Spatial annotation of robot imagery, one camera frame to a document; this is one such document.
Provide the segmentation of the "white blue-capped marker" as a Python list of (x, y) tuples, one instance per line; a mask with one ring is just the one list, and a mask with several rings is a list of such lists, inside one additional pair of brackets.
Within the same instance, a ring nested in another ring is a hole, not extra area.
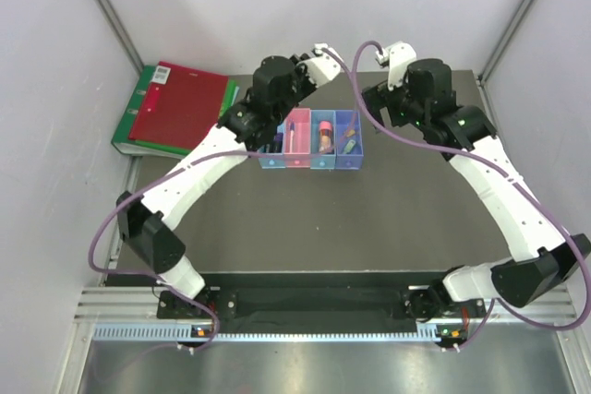
[(296, 142), (296, 123), (294, 121), (290, 122), (289, 125), (289, 152), (295, 152), (295, 144)]

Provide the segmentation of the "white pink marker pen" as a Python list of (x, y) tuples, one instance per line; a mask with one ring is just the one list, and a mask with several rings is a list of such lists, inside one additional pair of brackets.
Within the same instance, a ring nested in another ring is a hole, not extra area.
[(304, 153), (307, 149), (307, 126), (305, 123), (295, 125), (295, 152)]

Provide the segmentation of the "purple-capped black highlighter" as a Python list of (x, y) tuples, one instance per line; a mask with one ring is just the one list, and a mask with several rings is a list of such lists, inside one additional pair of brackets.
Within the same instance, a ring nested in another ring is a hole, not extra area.
[(272, 153), (282, 153), (283, 152), (283, 133), (277, 133), (273, 138), (273, 142), (271, 144)]

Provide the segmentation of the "light blue drawer box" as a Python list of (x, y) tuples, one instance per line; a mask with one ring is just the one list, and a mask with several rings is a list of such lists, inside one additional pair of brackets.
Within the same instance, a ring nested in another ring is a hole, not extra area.
[(311, 111), (311, 148), (313, 158), (310, 168), (313, 170), (333, 170), (335, 154), (335, 111)]

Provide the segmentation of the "pink-capped marker tube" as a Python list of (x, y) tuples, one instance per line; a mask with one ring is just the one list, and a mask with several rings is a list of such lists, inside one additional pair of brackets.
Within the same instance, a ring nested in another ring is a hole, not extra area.
[(319, 152), (323, 155), (333, 153), (333, 126), (328, 120), (319, 123)]

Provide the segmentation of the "blue end drawer box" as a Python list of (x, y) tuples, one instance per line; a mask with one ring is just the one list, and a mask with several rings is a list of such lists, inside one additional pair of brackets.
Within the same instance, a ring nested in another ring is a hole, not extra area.
[(263, 157), (259, 158), (259, 164), (262, 169), (283, 169), (285, 167), (285, 161), (282, 153), (265, 153), (263, 148), (264, 145), (259, 149), (259, 152), (263, 154)]

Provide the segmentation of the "pink plastic drawer box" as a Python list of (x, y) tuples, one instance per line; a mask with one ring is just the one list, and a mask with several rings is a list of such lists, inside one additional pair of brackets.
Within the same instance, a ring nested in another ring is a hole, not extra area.
[(286, 168), (310, 166), (311, 110), (296, 108), (284, 122), (283, 154)]

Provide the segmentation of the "light green highlighter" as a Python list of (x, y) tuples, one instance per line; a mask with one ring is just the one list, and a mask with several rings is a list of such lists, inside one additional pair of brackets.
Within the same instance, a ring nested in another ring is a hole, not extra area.
[(355, 146), (356, 146), (356, 141), (353, 138), (349, 139), (343, 147), (342, 154), (343, 155), (350, 154), (353, 151), (353, 149), (355, 148)]

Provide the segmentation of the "purple plastic drawer box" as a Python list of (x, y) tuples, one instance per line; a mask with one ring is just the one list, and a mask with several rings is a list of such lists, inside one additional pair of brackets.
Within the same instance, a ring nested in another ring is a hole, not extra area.
[(336, 170), (359, 170), (364, 160), (364, 148), (359, 111), (336, 111)]

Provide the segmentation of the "red ring binder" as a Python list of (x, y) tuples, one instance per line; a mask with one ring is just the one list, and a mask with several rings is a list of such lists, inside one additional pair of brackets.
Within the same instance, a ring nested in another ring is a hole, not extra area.
[(227, 76), (159, 62), (130, 137), (194, 149), (217, 122), (228, 82)]

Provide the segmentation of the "green ring binder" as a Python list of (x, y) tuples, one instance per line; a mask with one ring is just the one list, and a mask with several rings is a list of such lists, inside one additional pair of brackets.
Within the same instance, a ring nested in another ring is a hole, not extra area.
[(228, 76), (164, 61), (146, 66), (112, 145), (124, 155), (181, 159), (207, 136), (238, 91)]

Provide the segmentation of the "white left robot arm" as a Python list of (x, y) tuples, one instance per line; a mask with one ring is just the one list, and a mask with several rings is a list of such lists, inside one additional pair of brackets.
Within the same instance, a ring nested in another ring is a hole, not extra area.
[(205, 280), (186, 256), (175, 228), (215, 182), (272, 143), (285, 117), (317, 88), (308, 73), (308, 54), (269, 56), (255, 70), (244, 99), (232, 105), (175, 170), (135, 201), (125, 192), (117, 225), (122, 241), (160, 281), (176, 290), (177, 305), (188, 316), (209, 308)]

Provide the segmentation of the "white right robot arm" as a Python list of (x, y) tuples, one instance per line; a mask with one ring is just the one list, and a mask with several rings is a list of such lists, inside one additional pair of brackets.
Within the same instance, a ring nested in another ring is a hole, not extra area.
[(381, 122), (386, 110), (394, 126), (412, 125), (430, 146), (446, 148), (444, 159), (473, 188), (497, 223), (510, 258), (452, 269), (435, 283), (431, 305), (452, 316), (464, 302), (500, 297), (524, 307), (565, 282), (577, 260), (564, 237), (522, 195), (523, 177), (515, 170), (485, 112), (460, 105), (452, 70), (440, 59), (381, 56), (387, 80), (362, 92), (369, 113)]

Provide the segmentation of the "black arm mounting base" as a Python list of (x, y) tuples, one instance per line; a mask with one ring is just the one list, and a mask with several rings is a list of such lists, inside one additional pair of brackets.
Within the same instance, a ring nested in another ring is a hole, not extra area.
[(223, 333), (411, 332), (436, 318), (485, 315), (481, 300), (439, 304), (440, 271), (207, 273), (197, 300)]

